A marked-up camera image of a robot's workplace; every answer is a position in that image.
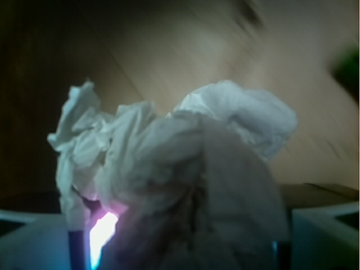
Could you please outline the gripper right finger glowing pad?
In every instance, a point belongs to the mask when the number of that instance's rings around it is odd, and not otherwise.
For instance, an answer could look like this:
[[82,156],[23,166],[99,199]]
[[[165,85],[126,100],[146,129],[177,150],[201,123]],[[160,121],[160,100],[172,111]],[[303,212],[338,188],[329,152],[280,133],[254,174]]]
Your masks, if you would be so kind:
[[290,241],[273,247],[277,269],[359,269],[359,203],[292,210]]

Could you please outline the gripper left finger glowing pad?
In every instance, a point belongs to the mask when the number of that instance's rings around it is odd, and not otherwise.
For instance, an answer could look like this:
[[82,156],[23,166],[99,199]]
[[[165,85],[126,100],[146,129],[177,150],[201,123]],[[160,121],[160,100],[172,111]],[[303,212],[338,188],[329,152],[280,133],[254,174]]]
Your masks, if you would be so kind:
[[85,230],[68,231],[56,193],[1,199],[1,269],[97,269],[118,217],[87,201]]

